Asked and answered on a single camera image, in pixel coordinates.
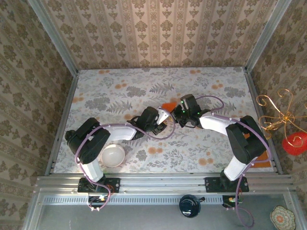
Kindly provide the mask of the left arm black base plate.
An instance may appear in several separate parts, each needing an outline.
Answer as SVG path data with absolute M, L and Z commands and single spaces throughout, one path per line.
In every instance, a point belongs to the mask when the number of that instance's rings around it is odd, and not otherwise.
M 106 178 L 104 185 L 108 187 L 111 193 L 119 193 L 120 179 L 119 178 Z M 78 193 L 107 193 L 103 187 L 90 183 L 86 178 L 81 178 L 78 183 Z

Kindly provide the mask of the aluminium side rail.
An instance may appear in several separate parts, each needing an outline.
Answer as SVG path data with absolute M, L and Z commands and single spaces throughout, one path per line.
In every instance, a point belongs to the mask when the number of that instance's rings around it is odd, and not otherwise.
M 257 93 L 256 87 L 254 85 L 254 82 L 253 82 L 253 79 L 252 79 L 250 72 L 248 72 L 245 67 L 243 67 L 243 71 L 244 71 L 244 75 L 245 75 L 245 78 L 246 78 L 246 81 L 247 81 L 247 84 L 248 84 L 248 88 L 249 88 L 249 91 L 250 91 L 250 94 L 251 94 L 252 101 L 254 103 L 254 107 L 255 107 L 255 110 L 256 110 L 256 113 L 257 113 L 257 117 L 259 119 L 262 115 L 264 115 L 264 113 L 263 113 L 262 107 L 256 101 L 256 97 L 258 96 L 258 93 Z M 281 164 L 280 164 L 278 154 L 276 152 L 273 140 L 269 139 L 268 144 L 269 144 L 271 154 L 272 154 L 273 168 L 278 174 L 283 174 L 283 170 L 282 170 L 282 167 L 281 167 Z
M 65 131 L 65 127 L 66 127 L 66 123 L 68 120 L 68 116 L 69 116 L 69 112 L 70 112 L 70 108 L 71 108 L 71 104 L 74 98 L 74 94 L 77 88 L 77 83 L 78 83 L 78 79 L 79 79 L 79 73 L 77 73 L 75 76 L 73 76 L 72 82 L 71 82 L 71 86 L 70 86 L 70 90 L 65 102 L 65 106 L 63 109 L 63 113 L 61 116 L 61 120 L 57 129 L 57 133 L 53 142 L 53 146 L 51 149 L 51 153 L 50 153 L 50 157 L 47 163 L 47 167 L 45 170 L 45 174 L 44 176 L 49 176 L 52 172 L 53 172 L 53 168 L 54 165 L 57 161 L 57 157 L 58 157 L 58 153 L 59 153 L 59 149 L 60 149 L 60 145 L 61 145 L 61 141 L 63 139 L 63 135 L 64 135 L 64 131 Z

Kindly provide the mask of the aluminium frame post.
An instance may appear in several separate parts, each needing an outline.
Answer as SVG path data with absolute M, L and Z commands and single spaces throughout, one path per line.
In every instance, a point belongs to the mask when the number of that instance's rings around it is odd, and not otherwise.
M 266 25 L 263 28 L 261 35 L 259 36 L 250 57 L 245 65 L 246 72 L 251 72 L 255 67 L 257 61 L 259 60 L 262 52 L 264 51 L 266 45 L 271 39 L 274 31 L 276 30 L 279 22 L 281 21 L 283 15 L 288 9 L 292 0 L 278 0 Z
M 28 0 L 28 2 L 42 23 L 58 53 L 61 55 L 66 67 L 72 74 L 73 78 L 76 78 L 78 75 L 78 68 L 70 54 L 68 47 L 65 45 L 64 40 L 60 36 L 60 29 L 56 28 L 56 24 L 52 22 L 46 7 L 40 0 Z

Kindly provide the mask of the aluminium front rail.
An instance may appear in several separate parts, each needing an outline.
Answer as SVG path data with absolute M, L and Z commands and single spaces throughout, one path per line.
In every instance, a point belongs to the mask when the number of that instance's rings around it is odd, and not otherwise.
M 110 173 L 106 177 L 120 179 L 119 194 L 170 195 L 185 192 L 200 195 L 206 192 L 205 178 L 219 173 Z M 294 191 L 291 176 L 274 172 L 245 174 L 252 194 L 277 194 Z M 57 194 L 75 194 L 81 173 L 53 173 L 37 178 L 36 188 Z

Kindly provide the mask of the patterned scalloped coaster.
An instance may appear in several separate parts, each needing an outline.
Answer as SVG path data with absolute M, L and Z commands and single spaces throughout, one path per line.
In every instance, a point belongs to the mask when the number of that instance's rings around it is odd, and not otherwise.
M 294 213 L 283 206 L 276 206 L 270 219 L 277 230 L 296 230 Z

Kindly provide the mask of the orange cloth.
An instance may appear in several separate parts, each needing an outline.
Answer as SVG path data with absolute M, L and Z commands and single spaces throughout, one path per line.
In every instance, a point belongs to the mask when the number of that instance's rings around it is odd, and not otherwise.
M 177 106 L 177 102 L 170 102 L 162 104 L 162 108 L 167 110 L 168 112 L 172 112 Z

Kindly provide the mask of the white bowl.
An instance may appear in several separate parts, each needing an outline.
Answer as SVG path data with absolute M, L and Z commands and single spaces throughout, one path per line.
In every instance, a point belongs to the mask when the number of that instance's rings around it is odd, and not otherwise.
M 110 144 L 101 151 L 101 162 L 106 167 L 117 167 L 123 163 L 125 151 L 118 144 Z

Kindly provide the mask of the red apple ornament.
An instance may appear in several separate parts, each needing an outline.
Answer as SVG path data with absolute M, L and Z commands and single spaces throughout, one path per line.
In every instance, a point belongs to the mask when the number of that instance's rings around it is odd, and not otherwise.
M 307 133 L 296 132 L 282 140 L 283 149 L 290 155 L 298 156 L 307 151 Z

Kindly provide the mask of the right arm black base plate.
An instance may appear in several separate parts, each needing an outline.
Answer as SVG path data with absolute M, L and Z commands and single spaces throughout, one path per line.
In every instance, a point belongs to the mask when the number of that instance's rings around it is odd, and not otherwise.
M 227 177 L 206 177 L 204 178 L 204 182 L 207 193 L 231 193 L 236 191 L 239 179 L 235 181 L 229 181 Z M 246 177 L 242 177 L 239 191 L 249 192 L 249 186 Z

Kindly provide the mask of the orange-brown rectangular mat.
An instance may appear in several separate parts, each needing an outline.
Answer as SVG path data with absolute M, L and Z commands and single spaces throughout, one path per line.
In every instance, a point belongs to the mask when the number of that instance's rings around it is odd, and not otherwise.
M 264 161 L 268 159 L 267 151 L 264 151 L 259 157 L 256 158 L 256 161 Z M 270 161 L 266 162 L 256 162 L 251 168 L 269 168 L 271 167 Z

